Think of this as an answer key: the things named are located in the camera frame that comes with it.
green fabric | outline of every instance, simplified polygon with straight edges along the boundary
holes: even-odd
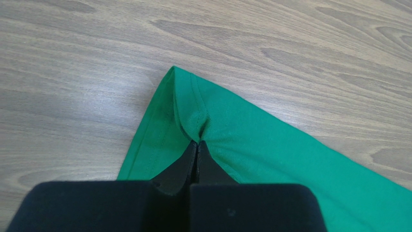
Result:
[[[133,138],[118,180],[147,180],[206,141],[239,183],[299,183],[330,232],[412,232],[412,192],[326,147],[236,94],[172,67]]]

